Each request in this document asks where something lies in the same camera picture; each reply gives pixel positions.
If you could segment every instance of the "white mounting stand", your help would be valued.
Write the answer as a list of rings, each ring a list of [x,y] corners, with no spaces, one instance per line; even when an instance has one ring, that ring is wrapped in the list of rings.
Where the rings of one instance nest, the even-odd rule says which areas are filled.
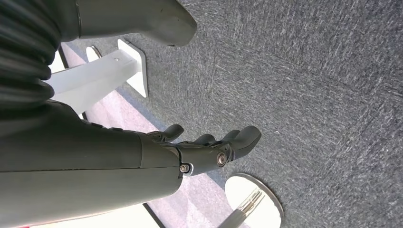
[[[251,228],[279,228],[284,220],[277,197],[256,178],[245,173],[231,176],[225,183],[228,203],[234,210],[219,228],[237,228],[245,222]]]
[[[88,59],[94,61],[53,74],[46,81],[55,90],[52,99],[68,104],[81,114],[125,81],[147,97],[144,53],[121,39],[117,43],[119,50],[109,55],[100,57],[92,48],[95,54],[88,55]]]

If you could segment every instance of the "carpet floor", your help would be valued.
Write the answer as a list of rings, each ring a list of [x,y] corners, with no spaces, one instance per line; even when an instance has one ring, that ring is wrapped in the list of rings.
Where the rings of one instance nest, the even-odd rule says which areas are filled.
[[[181,124],[186,140],[257,126],[256,149],[208,175],[220,186],[238,171],[261,179],[284,227],[401,227],[403,2],[182,3],[198,22],[191,44],[120,36],[146,54],[149,98],[118,92]],[[108,54],[117,38],[69,45]]]

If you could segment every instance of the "screw head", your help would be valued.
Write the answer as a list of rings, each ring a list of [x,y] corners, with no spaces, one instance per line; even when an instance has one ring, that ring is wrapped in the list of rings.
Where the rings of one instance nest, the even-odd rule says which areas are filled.
[[[190,170],[190,166],[188,164],[182,164],[179,169],[181,170],[182,173],[187,173]]]
[[[217,165],[223,167],[227,163],[227,156],[221,152],[217,155]]]

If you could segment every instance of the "robotic arm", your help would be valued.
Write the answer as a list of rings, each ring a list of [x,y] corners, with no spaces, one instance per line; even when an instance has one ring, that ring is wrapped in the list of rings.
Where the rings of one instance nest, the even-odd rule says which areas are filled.
[[[0,20],[0,227],[168,196],[183,175],[223,167],[261,137],[250,126],[219,141],[206,134],[171,143],[183,132],[179,125],[147,134],[106,129],[49,100],[53,90],[41,80],[50,77],[47,64],[61,40],[142,32],[167,45],[188,43],[196,23],[175,0],[1,0]]]

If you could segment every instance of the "black corrugated tube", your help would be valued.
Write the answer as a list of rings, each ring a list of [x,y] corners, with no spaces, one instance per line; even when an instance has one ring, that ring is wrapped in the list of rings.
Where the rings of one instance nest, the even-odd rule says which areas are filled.
[[[54,91],[42,82],[61,35],[41,1],[0,0],[0,109],[40,106]]]

